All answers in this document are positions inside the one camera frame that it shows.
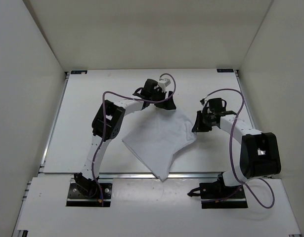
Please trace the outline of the white fabric skirt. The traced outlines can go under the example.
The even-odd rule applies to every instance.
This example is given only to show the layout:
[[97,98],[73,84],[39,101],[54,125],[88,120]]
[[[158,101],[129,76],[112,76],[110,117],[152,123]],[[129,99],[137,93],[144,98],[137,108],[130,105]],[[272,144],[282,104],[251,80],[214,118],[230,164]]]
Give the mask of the white fabric skirt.
[[196,141],[192,127],[191,120],[182,110],[158,109],[123,137],[122,142],[156,178],[164,182],[174,155]]

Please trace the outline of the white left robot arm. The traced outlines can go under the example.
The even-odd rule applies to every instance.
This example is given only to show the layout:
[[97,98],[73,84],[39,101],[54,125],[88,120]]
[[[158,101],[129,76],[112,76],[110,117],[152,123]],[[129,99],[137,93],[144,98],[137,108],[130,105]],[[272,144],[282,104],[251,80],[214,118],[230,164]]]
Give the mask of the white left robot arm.
[[173,100],[176,82],[173,77],[168,79],[164,76],[162,74],[158,81],[147,79],[132,97],[112,91],[103,93],[102,104],[91,124],[92,141],[87,158],[81,171],[74,174],[77,189],[83,196],[104,199],[98,181],[100,166],[108,145],[119,134],[125,116],[142,111],[151,104],[168,111],[176,109]]

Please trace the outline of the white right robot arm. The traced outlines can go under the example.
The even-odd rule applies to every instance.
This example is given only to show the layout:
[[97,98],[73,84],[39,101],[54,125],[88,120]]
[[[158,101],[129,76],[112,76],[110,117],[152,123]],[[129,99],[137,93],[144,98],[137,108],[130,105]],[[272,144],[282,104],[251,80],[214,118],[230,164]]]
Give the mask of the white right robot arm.
[[242,185],[255,177],[275,175],[281,172],[277,138],[272,132],[261,132],[238,119],[234,111],[219,113],[197,111],[192,132],[209,132],[216,126],[230,135],[229,149],[235,139],[240,145],[237,166],[231,162],[231,170],[221,174],[221,182],[215,192],[221,198],[228,197],[233,187]]

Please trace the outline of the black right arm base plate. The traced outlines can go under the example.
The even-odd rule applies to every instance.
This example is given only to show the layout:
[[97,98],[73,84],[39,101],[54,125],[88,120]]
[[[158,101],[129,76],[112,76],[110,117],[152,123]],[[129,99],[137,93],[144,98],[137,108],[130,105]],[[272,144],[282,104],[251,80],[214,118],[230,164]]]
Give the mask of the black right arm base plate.
[[245,209],[248,208],[242,186],[227,187],[218,181],[200,183],[202,209]]

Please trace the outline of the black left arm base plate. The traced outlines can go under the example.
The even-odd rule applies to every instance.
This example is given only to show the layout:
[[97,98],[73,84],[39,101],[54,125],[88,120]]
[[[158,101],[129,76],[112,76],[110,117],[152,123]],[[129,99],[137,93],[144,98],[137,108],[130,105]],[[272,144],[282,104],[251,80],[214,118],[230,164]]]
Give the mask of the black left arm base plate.
[[103,201],[100,198],[100,190],[95,188],[94,192],[85,194],[82,188],[71,180],[66,198],[67,207],[110,207],[113,183],[101,183],[103,191]]

